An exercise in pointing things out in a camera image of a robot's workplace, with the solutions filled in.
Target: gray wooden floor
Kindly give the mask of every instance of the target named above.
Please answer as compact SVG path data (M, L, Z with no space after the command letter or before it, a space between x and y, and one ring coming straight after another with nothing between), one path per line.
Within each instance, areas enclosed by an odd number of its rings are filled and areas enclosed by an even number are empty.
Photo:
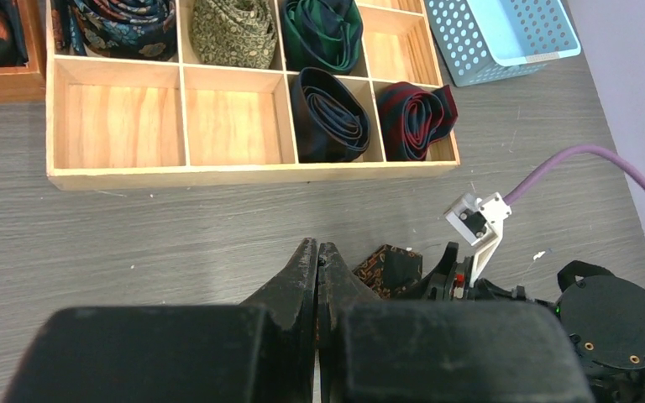
M237 303L303 237L335 242L350 265L382 243L412 247L428 269L461 241L442 217L461 193L505 194L572 144L613 148L584 57L454 95L463 166L444 177L111 193L56 190L45 178L44 105L0 106L0 396L59 308ZM554 298L556 271L582 259L645 287L645 239L613 165L571 160L513 208L485 272L499 285Z

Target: purple cable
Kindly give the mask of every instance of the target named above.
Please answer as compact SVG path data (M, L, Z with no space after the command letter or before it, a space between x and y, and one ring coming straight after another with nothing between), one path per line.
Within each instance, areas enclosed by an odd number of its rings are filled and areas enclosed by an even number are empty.
M639 172L639 170L637 170L637 168L634 167L634 165L630 164L619 155L614 154L610 150L602 148L599 145L581 144L564 149L548 158L548 160L540 164L540 166L538 166L533 172L531 172L530 175L528 175L523 180L523 182L518 184L515 189L508 193L508 195L505 196L503 200L508 206L512 205L513 203L517 202L518 199L520 199L521 196L523 196L527 191L529 191L533 185L538 183L538 181L540 181L543 176L545 176L545 174L547 174L552 168L554 168L555 165L574 155L587 153L598 155L605 160L610 161L612 164L618 166L627 175L631 176L632 179L638 185L640 185L643 190L645 190L645 177L641 172Z

